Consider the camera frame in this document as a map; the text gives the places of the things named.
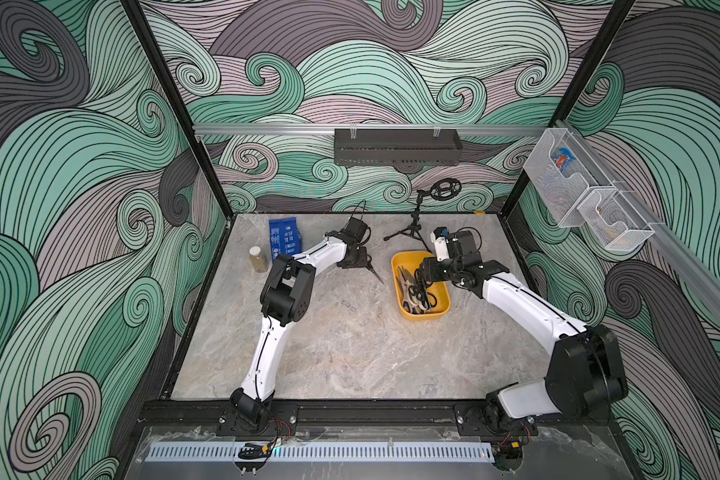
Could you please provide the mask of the small black scissors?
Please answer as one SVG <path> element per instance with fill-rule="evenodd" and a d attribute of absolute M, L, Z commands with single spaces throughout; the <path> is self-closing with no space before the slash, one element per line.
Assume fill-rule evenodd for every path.
<path fill-rule="evenodd" d="M 371 264 L 368 264 L 368 265 L 366 266 L 366 269 L 367 269 L 368 271 L 370 271 L 370 272 L 374 275 L 374 277 L 375 277 L 379 282 L 381 282 L 382 284 L 384 284 L 384 280 L 383 280 L 382 277 L 376 272 L 376 270 L 374 269 L 374 267 L 373 267 Z"/>

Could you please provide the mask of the cream handled kitchen scissors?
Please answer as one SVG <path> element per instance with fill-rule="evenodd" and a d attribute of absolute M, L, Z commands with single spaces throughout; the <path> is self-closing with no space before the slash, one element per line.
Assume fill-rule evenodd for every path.
<path fill-rule="evenodd" d="M 401 291 L 402 307 L 409 314 L 416 314 L 417 313 L 416 305 L 412 302 L 412 300 L 410 298 L 409 290 L 408 290 L 408 283 L 405 279 L 405 275 L 404 275 L 403 269 L 401 267 L 397 267 L 397 274 L 398 274 L 397 280 L 398 280 L 399 288 Z"/>

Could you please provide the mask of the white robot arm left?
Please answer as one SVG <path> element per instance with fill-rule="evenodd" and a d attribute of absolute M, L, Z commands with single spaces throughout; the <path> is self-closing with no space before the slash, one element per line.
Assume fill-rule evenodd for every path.
<path fill-rule="evenodd" d="M 367 268 L 366 242 L 332 231 L 311 249 L 294 256 L 281 254 L 273 261 L 260 295 L 257 345 L 246 376 L 230 397 L 236 415 L 255 429 L 269 422 L 277 370 L 292 328 L 310 306 L 316 277 L 333 266 Z"/>

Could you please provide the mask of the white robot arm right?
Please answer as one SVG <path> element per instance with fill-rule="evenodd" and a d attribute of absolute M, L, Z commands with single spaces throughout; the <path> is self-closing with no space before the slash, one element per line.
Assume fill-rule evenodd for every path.
<path fill-rule="evenodd" d="M 544 378 L 487 396 L 486 416 L 492 422 L 545 415 L 581 419 L 628 396 L 618 339 L 608 327 L 589 326 L 559 310 L 497 261 L 466 265 L 430 257 L 420 269 L 428 283 L 450 282 L 499 308 L 549 354 Z"/>

